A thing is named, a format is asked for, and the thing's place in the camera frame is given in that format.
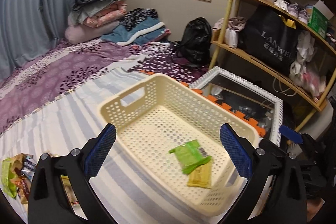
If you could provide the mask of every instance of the cream perforated basket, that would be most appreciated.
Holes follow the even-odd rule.
[[[139,99],[125,105],[124,101],[141,92]],[[163,74],[152,75],[107,99],[99,112],[105,122],[116,127],[122,148],[163,190],[207,216],[227,210],[246,181],[233,175],[235,167],[219,138],[220,126],[228,122],[254,147],[259,142],[252,126]],[[188,176],[175,155],[168,154],[194,139],[213,157],[211,189],[187,186]]]

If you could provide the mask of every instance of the blue gripper pad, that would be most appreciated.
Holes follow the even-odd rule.
[[[239,175],[247,178],[252,177],[252,159],[239,142],[236,132],[225,123],[220,127],[220,141],[226,152],[229,154],[233,164],[235,165]]]
[[[116,141],[117,130],[113,124],[106,126],[101,132],[99,140],[91,149],[84,161],[84,175],[92,178],[98,174],[104,160]]]
[[[279,132],[281,135],[284,135],[287,139],[291,140],[293,143],[301,144],[303,143],[303,139],[301,134],[297,133],[293,129],[290,129],[287,126],[281,125],[279,127]]]

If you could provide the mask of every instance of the metal screw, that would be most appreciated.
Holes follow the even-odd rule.
[[[81,151],[78,148],[71,150],[71,155],[77,156]]]
[[[296,155],[295,155],[293,152],[289,152],[289,153],[288,153],[288,156],[289,156],[291,159],[295,159],[295,158],[296,158]]]
[[[43,153],[43,154],[40,156],[40,159],[41,159],[41,160],[45,160],[48,156],[49,156],[48,153]]]
[[[262,156],[262,155],[265,155],[265,150],[263,150],[262,148],[258,148],[257,149],[257,154]]]

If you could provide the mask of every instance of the backpack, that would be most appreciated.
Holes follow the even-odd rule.
[[[198,17],[187,24],[182,40],[172,54],[176,52],[177,57],[184,57],[194,67],[200,67],[209,63],[210,45],[210,24],[205,18]]]

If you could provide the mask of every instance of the light green snack bag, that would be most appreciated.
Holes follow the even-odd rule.
[[[169,154],[171,153],[175,153],[176,158],[181,164],[183,174],[189,174],[198,166],[206,164],[211,160],[211,156],[208,156],[197,140],[187,142],[169,150]]]
[[[11,183],[10,179],[15,178],[15,174],[10,172],[9,168],[11,167],[11,161],[9,158],[2,161],[1,167],[1,182],[3,185],[4,192],[11,196],[12,198],[16,197],[16,185]]]

